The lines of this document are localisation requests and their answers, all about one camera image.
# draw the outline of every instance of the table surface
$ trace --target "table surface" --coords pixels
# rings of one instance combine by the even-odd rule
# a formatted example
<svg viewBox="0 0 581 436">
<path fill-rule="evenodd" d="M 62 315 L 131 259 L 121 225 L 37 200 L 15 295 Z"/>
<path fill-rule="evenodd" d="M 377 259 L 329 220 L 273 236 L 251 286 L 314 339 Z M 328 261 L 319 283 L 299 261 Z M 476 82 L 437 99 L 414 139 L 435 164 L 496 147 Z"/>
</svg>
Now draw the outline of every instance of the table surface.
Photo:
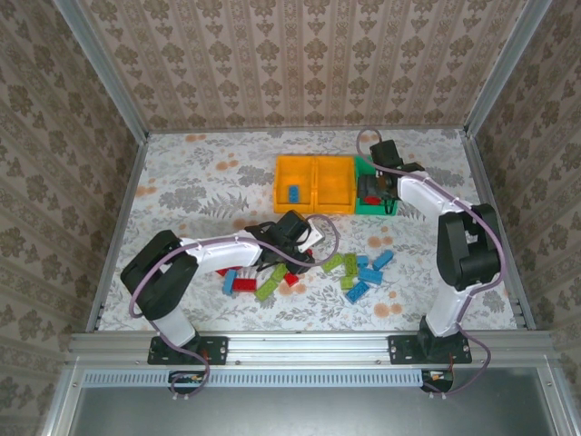
<svg viewBox="0 0 581 436">
<path fill-rule="evenodd" d="M 433 179 L 456 196 L 477 203 L 461 142 L 461 131 L 430 129 L 382 131 L 394 139 L 404 162 L 418 161 Z M 127 312 L 130 294 L 120 280 L 123 267 L 161 230 L 180 237 L 207 238 L 236 232 L 245 225 L 277 221 L 272 211 L 275 161 L 280 154 L 355 154 L 357 131 L 293 131 L 227 134 L 152 134 L 123 244 L 107 295 L 99 330 L 151 330 Z M 376 142 L 363 136 L 364 150 Z M 343 267 L 325 274 L 312 268 L 300 283 L 283 283 L 265 302 L 251 293 L 222 294 L 217 273 L 195 277 L 182 307 L 201 331 L 389 331 L 416 330 L 445 285 L 436 266 L 437 224 L 427 223 L 415 208 L 400 204 L 392 217 L 333 215 L 340 253 L 367 254 L 373 260 L 385 250 L 395 253 L 384 268 L 381 286 L 355 304 L 340 289 Z M 327 255 L 332 235 L 314 249 Z M 271 274 L 254 269 L 239 276 Z M 507 290 L 499 286 L 470 305 L 464 326 L 474 330 L 516 328 Z"/>
</svg>

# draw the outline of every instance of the blue lego brick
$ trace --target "blue lego brick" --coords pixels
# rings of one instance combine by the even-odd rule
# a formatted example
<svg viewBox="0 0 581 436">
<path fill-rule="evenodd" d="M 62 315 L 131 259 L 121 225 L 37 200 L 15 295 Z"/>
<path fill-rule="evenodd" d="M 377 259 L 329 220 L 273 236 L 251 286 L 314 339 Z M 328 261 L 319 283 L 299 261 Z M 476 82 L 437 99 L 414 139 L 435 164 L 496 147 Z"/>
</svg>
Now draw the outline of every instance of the blue lego brick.
<svg viewBox="0 0 581 436">
<path fill-rule="evenodd" d="M 367 265 L 369 265 L 369 257 L 357 256 L 357 266 L 359 266 L 359 268 L 365 268 Z"/>
<path fill-rule="evenodd" d="M 375 271 L 380 270 L 385 265 L 387 265 L 389 262 L 391 262 L 391 259 L 393 259 L 393 252 L 391 250 L 386 250 L 385 252 L 383 252 L 383 254 L 380 257 L 378 257 L 373 262 L 373 269 Z"/>
<path fill-rule="evenodd" d="M 345 298 L 351 303 L 356 302 L 359 298 L 363 296 L 365 292 L 369 290 L 369 286 L 364 282 L 359 282 L 353 288 L 345 294 Z"/>
<path fill-rule="evenodd" d="M 289 186 L 289 203 L 299 202 L 299 186 L 297 184 L 292 184 Z"/>
<path fill-rule="evenodd" d="M 228 270 L 226 273 L 226 280 L 222 286 L 222 292 L 224 292 L 224 295 L 232 295 L 232 285 L 234 284 L 234 279 L 237 274 L 236 270 Z"/>
<path fill-rule="evenodd" d="M 383 280 L 383 272 L 373 271 L 369 268 L 359 268 L 359 279 L 363 282 L 381 284 L 381 281 Z"/>
</svg>

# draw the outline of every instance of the yellow bin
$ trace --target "yellow bin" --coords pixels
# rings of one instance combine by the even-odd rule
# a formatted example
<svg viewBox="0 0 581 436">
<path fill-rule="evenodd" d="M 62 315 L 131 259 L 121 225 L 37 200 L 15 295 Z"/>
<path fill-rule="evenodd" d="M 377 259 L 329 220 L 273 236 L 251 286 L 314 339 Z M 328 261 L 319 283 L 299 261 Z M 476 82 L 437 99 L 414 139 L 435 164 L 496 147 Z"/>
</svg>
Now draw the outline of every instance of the yellow bin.
<svg viewBox="0 0 581 436">
<path fill-rule="evenodd" d="M 299 202 L 289 203 L 289 186 L 299 187 Z M 275 213 L 355 213 L 352 156 L 283 155 L 277 158 L 272 202 Z"/>
</svg>

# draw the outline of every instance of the green block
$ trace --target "green block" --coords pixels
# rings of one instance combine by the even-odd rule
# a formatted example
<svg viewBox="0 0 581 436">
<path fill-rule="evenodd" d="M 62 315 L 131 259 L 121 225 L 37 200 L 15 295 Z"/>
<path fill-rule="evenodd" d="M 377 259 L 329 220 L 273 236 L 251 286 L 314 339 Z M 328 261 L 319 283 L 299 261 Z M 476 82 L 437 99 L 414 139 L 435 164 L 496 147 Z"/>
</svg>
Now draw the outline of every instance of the green block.
<svg viewBox="0 0 581 436">
<path fill-rule="evenodd" d="M 357 275 L 357 254 L 347 253 L 343 256 L 345 275 Z"/>
<path fill-rule="evenodd" d="M 267 280 L 262 284 L 260 288 L 256 290 L 256 298 L 258 298 L 261 302 L 266 300 L 271 296 L 276 288 L 279 287 L 279 284 L 273 281 L 272 279 Z"/>
<path fill-rule="evenodd" d="M 289 270 L 284 263 L 279 263 L 271 275 L 271 279 L 276 283 L 280 283 Z"/>
<path fill-rule="evenodd" d="M 343 263 L 343 256 L 341 256 L 339 253 L 336 253 L 333 257 L 331 257 L 330 261 L 328 261 L 327 263 L 322 265 L 321 268 L 323 269 L 323 271 L 326 274 L 328 274 L 331 271 L 333 271 L 335 268 L 340 266 L 342 263 Z"/>
<path fill-rule="evenodd" d="M 343 291 L 349 291 L 353 287 L 353 280 L 356 277 L 356 275 L 346 275 L 345 277 L 341 277 L 341 289 Z"/>
</svg>

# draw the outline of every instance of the patterned wallpaper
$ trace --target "patterned wallpaper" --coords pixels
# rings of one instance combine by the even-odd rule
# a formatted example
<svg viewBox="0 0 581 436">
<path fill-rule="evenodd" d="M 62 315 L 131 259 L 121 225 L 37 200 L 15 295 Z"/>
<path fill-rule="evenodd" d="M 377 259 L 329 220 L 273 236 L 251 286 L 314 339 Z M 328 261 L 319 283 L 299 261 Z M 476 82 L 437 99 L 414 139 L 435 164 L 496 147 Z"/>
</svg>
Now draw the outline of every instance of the patterned wallpaper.
<svg viewBox="0 0 581 436">
<path fill-rule="evenodd" d="M 581 406 L 581 3 L 555 0 L 478 133 L 538 327 Z"/>
<path fill-rule="evenodd" d="M 150 130 L 462 125 L 525 0 L 81 0 Z"/>
<path fill-rule="evenodd" d="M 84 330 L 136 144 L 50 1 L 0 2 L 0 434 L 35 434 Z"/>
</svg>

